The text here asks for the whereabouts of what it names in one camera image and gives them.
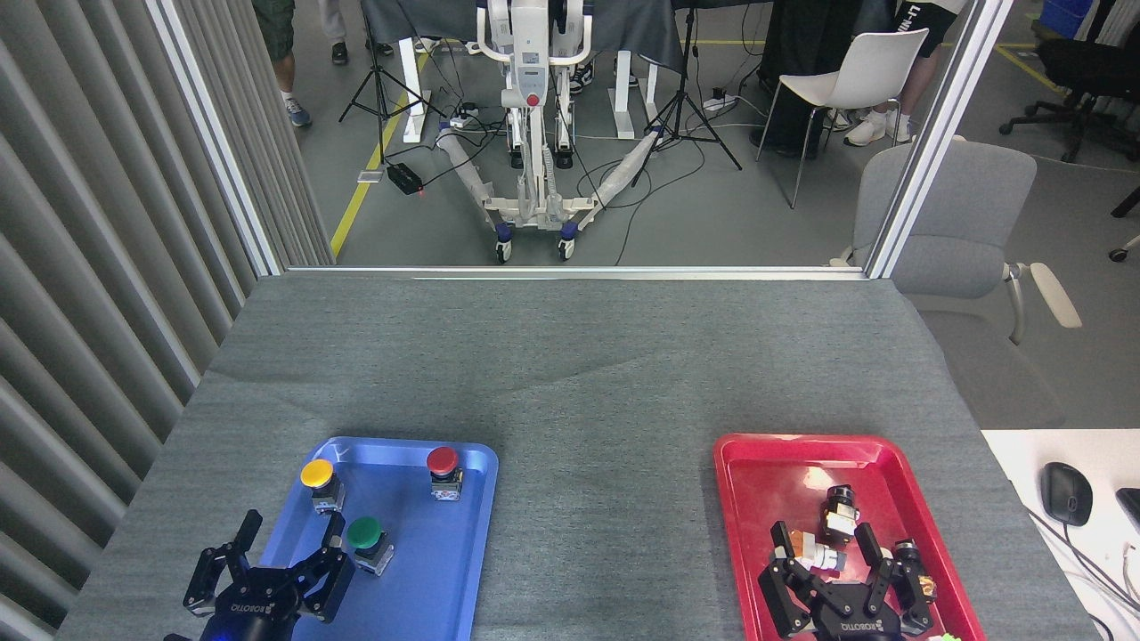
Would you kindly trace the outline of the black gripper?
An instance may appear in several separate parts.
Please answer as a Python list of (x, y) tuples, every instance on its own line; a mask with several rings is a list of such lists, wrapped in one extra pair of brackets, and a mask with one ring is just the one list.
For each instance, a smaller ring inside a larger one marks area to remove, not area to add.
[[(899, 640), (920, 636), (933, 628), (933, 579), (912, 537), (899, 539), (887, 557), (879, 547), (871, 524), (855, 528), (860, 553), (868, 563), (868, 585), (826, 583), (793, 559), (793, 541), (783, 521), (769, 528), (774, 555), (759, 576), (767, 612), (777, 636), (797, 636), (813, 625), (816, 640)], [(894, 589), (903, 612), (883, 605)]]
[[(211, 615), (202, 640), (290, 640), (302, 615), (321, 623), (337, 617), (357, 568), (341, 543), (345, 517), (329, 512), (321, 545), (287, 571), (258, 571), (249, 563), (246, 552), (261, 524), (262, 516), (251, 508), (231, 542), (199, 553), (184, 608), (197, 617)], [(231, 574), (233, 584), (215, 597), (223, 571)]]

